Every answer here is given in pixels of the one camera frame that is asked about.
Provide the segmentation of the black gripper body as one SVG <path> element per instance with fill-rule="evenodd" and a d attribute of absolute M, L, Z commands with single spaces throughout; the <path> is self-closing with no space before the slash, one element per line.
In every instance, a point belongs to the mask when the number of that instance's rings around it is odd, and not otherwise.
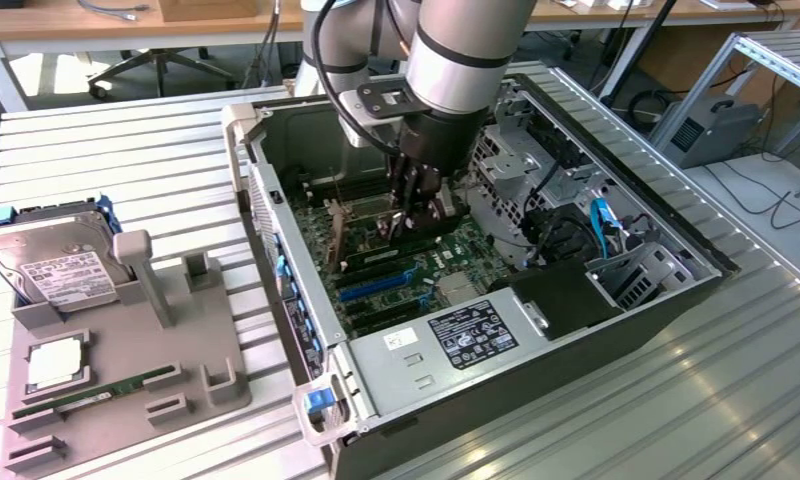
<path fill-rule="evenodd" d="M 468 163 L 486 116 L 486 110 L 468 114 L 429 110 L 406 115 L 400 127 L 400 152 L 442 175 L 452 175 Z"/>

